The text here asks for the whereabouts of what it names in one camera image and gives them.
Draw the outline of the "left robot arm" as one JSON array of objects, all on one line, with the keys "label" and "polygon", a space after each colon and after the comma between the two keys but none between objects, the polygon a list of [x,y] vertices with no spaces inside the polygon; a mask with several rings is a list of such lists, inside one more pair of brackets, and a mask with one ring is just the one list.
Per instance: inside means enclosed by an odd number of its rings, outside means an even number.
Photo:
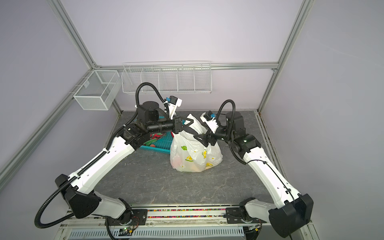
[{"label": "left robot arm", "polygon": [[[182,100],[170,96],[162,97],[158,89],[145,82],[135,92],[136,111],[133,117],[109,139],[107,146],[92,160],[70,175],[56,178],[55,190],[38,210],[34,224],[39,229],[53,227],[63,221],[76,217],[82,219],[90,215],[114,220],[119,225],[129,225],[134,220],[132,207],[122,198],[110,198],[95,191],[98,182],[121,160],[139,149],[150,140],[152,134],[186,129],[183,118],[176,115]],[[71,209],[68,214],[50,223],[43,223],[42,216],[52,200],[62,195]]]}]

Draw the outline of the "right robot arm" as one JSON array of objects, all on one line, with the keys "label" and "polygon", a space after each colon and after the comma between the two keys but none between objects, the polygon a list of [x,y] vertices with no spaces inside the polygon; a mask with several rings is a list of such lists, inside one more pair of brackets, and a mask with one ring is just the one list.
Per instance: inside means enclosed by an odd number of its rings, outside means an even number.
[{"label": "right robot arm", "polygon": [[204,146],[217,141],[227,143],[235,159],[257,174],[273,200],[269,204],[248,198],[240,202],[239,213],[227,214],[227,217],[233,220],[239,218],[247,224],[254,220],[258,220],[259,224],[270,223],[282,238],[291,237],[292,233],[310,222],[313,199],[294,188],[270,161],[257,138],[247,133],[244,118],[236,111],[233,100],[224,101],[216,114],[211,111],[203,113],[200,119],[208,130],[196,135],[195,139]]}]

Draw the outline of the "teal plastic basket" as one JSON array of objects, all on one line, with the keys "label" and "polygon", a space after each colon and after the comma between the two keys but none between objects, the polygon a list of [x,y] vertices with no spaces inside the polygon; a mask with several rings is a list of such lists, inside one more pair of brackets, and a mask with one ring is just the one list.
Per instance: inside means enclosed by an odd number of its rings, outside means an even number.
[{"label": "teal plastic basket", "polygon": [[154,151],[154,152],[159,152],[159,153],[165,153],[165,154],[170,154],[171,152],[171,145],[173,142],[173,133],[172,132],[166,132],[166,133],[161,133],[164,134],[164,136],[155,142],[151,146],[145,146],[144,144],[141,146],[141,149],[143,150],[148,150],[148,151]]}]

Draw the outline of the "white plastic bag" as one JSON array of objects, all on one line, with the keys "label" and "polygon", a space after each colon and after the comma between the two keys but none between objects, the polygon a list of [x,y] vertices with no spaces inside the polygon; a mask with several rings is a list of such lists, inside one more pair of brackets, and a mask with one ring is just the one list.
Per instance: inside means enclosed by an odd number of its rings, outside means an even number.
[{"label": "white plastic bag", "polygon": [[219,165],[223,155],[219,144],[205,147],[194,135],[182,131],[174,134],[170,163],[179,172],[202,172]]}]

